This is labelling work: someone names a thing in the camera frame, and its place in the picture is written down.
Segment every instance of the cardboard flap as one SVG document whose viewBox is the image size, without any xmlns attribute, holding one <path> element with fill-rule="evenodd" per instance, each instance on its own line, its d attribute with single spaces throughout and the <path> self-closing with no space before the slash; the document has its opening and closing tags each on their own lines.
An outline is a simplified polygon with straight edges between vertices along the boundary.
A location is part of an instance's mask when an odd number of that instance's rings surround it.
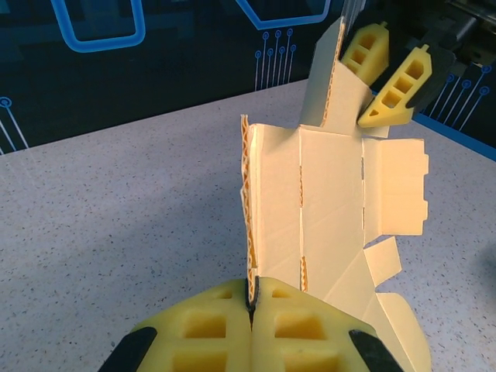
<svg viewBox="0 0 496 372">
<path fill-rule="evenodd" d="M 327 132 L 347 136 L 388 137 L 388 126 L 363 129 L 357 125 L 360 114 L 373 99 L 372 91 L 340 61 L 335 63 L 331 85 L 327 116 L 323 123 Z"/>
<path fill-rule="evenodd" d="M 422 139 L 363 139 L 365 243 L 422 234 L 428 162 Z"/>
<path fill-rule="evenodd" d="M 253 124 L 250 152 L 257 273 L 300 288 L 299 130 Z"/>
<path fill-rule="evenodd" d="M 393 236 L 366 248 L 365 257 L 375 287 L 401 272 L 400 256 Z"/>
<path fill-rule="evenodd" d="M 300 123 L 323 127 L 328 114 L 331 80 L 344 33 L 343 17 L 324 32 L 315 45 L 312 67 L 308 76 Z"/>
<path fill-rule="evenodd" d="M 408 368 L 404 367 L 405 372 L 430 371 L 432 361 L 429 344 L 410 305 L 402 296 L 396 293 L 378 293 L 377 299 L 381 303 L 387 315 L 387 320 L 391 324 L 401 344 L 401 348 L 408 358 L 408 362 L 398 360 L 402 366 L 411 366 Z"/>
<path fill-rule="evenodd" d="M 308 76 L 300 123 L 336 134 L 388 137 L 389 127 L 361 129 L 359 114 L 373 95 L 339 60 L 343 41 L 343 18 L 336 20 L 317 42 Z"/>
</svg>

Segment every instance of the speckled countertop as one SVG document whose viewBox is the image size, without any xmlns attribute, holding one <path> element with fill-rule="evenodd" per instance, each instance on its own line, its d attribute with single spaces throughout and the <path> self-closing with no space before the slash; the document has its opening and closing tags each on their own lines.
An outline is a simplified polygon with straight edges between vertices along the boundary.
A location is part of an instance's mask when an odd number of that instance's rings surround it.
<svg viewBox="0 0 496 372">
<path fill-rule="evenodd" d="M 239 114 L 295 126 L 305 82 L 0 157 L 0 368 L 96 372 L 140 320 L 245 270 Z M 434 371 L 496 370 L 496 163 L 418 125 L 429 220 L 398 239 Z"/>
</svg>

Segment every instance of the cutout slot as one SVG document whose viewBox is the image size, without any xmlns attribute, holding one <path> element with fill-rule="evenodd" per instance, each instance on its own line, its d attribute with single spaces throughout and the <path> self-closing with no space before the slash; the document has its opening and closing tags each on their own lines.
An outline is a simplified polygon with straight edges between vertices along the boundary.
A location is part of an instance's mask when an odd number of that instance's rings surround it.
<svg viewBox="0 0 496 372">
<path fill-rule="evenodd" d="M 418 80 L 424 74 L 424 65 L 418 60 L 413 60 L 405 72 L 408 76 Z"/>
<path fill-rule="evenodd" d="M 278 339 L 326 339 L 319 317 L 290 312 L 276 316 L 274 336 Z"/>
<path fill-rule="evenodd" d="M 366 54 L 364 52 L 360 52 L 359 50 L 355 50 L 351 56 L 351 59 L 357 62 L 358 64 L 362 64 L 365 61 Z"/>
<path fill-rule="evenodd" d="M 328 353 L 288 353 L 284 372 L 339 372 L 339 358 Z"/>
<path fill-rule="evenodd" d="M 407 94 L 408 91 L 413 87 L 413 84 L 405 78 L 400 77 L 393 86 L 401 93 Z"/>
<path fill-rule="evenodd" d="M 184 328 L 185 339 L 224 339 L 226 317 L 210 312 L 192 312 Z"/>
<path fill-rule="evenodd" d="M 233 298 L 233 293 L 226 289 L 225 291 L 220 292 L 215 296 L 216 298 L 221 298 L 222 300 L 229 300 L 230 298 Z"/>
<path fill-rule="evenodd" d="M 401 97 L 396 95 L 392 91 L 388 91 L 384 98 L 382 98 L 382 103 L 390 109 L 394 109 L 396 105 L 401 101 Z"/>
<path fill-rule="evenodd" d="M 365 49 L 370 50 L 370 49 L 372 49 L 372 46 L 374 45 L 375 40 L 376 40 L 376 37 L 374 35 L 368 34 L 368 35 L 362 36 L 362 38 L 360 39 L 360 41 L 358 43 L 362 47 L 364 47 Z"/>
<path fill-rule="evenodd" d="M 227 353 L 182 352 L 174 356 L 172 372 L 226 372 Z"/>
<path fill-rule="evenodd" d="M 272 292 L 273 298 L 290 298 L 290 295 L 281 289 L 274 289 Z"/>
</svg>

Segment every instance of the corrugated cardboard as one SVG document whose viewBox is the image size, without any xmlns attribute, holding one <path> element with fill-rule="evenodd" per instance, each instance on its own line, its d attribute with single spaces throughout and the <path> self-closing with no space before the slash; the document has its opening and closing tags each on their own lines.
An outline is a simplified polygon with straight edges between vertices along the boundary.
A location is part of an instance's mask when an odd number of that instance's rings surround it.
<svg viewBox="0 0 496 372">
<path fill-rule="evenodd" d="M 431 370 L 429 347 L 399 294 L 376 287 L 401 271 L 394 237 L 427 218 L 420 139 L 361 129 L 370 89 L 337 57 L 343 20 L 317 43 L 297 129 L 242 116 L 248 278 L 274 277 L 371 324 L 405 372 Z"/>
</svg>

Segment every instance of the blue outline shape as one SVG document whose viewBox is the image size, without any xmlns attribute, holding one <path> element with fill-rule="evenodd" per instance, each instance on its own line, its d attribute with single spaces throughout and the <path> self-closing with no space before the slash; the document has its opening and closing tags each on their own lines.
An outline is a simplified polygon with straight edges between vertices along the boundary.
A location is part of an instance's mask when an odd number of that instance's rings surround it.
<svg viewBox="0 0 496 372">
<path fill-rule="evenodd" d="M 248 0 L 236 0 L 239 7 L 244 11 L 245 15 L 252 22 L 256 29 L 276 29 L 277 27 L 293 27 L 301 25 L 311 25 L 313 23 L 320 23 L 327 18 L 329 10 L 331 9 L 331 0 L 325 0 L 324 9 L 322 14 L 318 15 L 304 15 L 302 17 L 292 17 L 283 19 L 270 19 L 262 21 L 255 13 Z"/>
<path fill-rule="evenodd" d="M 133 35 L 112 37 L 110 39 L 80 41 L 74 34 L 72 21 L 65 0 L 50 0 L 55 18 L 59 24 L 62 38 L 69 48 L 77 53 L 94 53 L 106 50 L 135 47 L 143 42 L 146 35 L 145 16 L 141 0 L 130 0 L 133 11 L 135 32 Z"/>
</svg>

